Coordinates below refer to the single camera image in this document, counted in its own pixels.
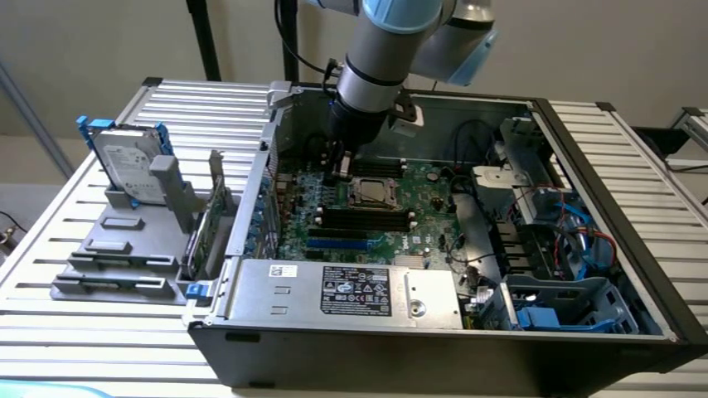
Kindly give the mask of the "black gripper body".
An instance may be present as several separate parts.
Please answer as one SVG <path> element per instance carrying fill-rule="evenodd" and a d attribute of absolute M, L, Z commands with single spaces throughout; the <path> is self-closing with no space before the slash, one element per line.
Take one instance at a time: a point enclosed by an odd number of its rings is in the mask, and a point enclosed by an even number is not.
<path fill-rule="evenodd" d="M 351 153 L 356 153 L 363 145 L 376 139 L 387 116 L 387 111 L 364 112 L 347 105 L 341 99 L 335 99 L 328 111 L 331 140 L 345 142 Z"/>

